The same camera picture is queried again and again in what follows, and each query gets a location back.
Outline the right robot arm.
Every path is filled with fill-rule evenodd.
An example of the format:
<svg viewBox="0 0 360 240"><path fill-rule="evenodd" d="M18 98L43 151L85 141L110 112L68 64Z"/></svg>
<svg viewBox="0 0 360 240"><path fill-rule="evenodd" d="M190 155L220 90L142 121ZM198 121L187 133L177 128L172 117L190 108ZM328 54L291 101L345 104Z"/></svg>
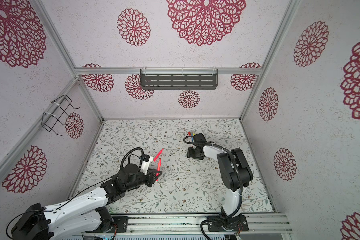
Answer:
<svg viewBox="0 0 360 240"><path fill-rule="evenodd" d="M237 220L241 214L245 188L253 180L252 170L242 149L229 150L208 142L203 134L186 136L183 142L190 145L187 158L196 160L210 158L218 162L221 178L227 189L218 221L230 224Z"/></svg>

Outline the pink highlighter pen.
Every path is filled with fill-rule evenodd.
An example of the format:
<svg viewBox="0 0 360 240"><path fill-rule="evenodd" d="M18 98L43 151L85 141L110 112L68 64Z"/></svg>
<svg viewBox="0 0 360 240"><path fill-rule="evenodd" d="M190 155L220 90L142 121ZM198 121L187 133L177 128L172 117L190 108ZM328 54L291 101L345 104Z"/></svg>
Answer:
<svg viewBox="0 0 360 240"><path fill-rule="evenodd" d="M161 170L161 165L162 165L162 160L161 158L159 158L159 162L158 162L158 166L157 166L157 171L160 171Z"/></svg>
<svg viewBox="0 0 360 240"><path fill-rule="evenodd" d="M156 156L154 157L154 159L153 159L154 162L160 157L160 155L162 154L163 150L164 150L164 149L161 149L161 150L157 153L157 155L156 155Z"/></svg>

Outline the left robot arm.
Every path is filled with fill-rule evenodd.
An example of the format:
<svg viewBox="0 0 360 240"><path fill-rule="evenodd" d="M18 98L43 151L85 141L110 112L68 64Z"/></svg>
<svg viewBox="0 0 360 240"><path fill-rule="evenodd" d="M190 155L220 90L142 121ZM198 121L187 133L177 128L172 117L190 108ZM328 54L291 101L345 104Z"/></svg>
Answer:
<svg viewBox="0 0 360 240"><path fill-rule="evenodd" d="M155 169L142 172L137 165L128 164L86 194L46 207L40 203L30 206L16 217L17 223L6 231L7 236L12 240L62 240L78 233L110 230L114 219L106 206L142 185L151 187L162 173Z"/></svg>

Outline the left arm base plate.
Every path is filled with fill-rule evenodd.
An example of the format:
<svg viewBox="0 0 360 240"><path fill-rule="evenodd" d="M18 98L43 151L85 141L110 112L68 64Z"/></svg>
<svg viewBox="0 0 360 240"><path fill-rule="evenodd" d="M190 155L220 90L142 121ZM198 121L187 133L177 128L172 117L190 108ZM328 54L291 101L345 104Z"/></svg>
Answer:
<svg viewBox="0 0 360 240"><path fill-rule="evenodd" d="M129 217L113 217L112 222L101 223L101 225L93 231L85 231L85 233L125 233L128 227Z"/></svg>

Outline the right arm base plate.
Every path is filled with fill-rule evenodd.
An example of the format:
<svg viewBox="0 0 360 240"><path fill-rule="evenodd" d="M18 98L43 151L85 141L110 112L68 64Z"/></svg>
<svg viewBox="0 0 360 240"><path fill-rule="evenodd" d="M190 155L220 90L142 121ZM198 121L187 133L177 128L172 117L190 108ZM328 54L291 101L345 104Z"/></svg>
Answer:
<svg viewBox="0 0 360 240"><path fill-rule="evenodd" d="M249 230L247 219L243 214L227 220L214 221L219 218L219 216L207 217L209 232L247 232Z"/></svg>

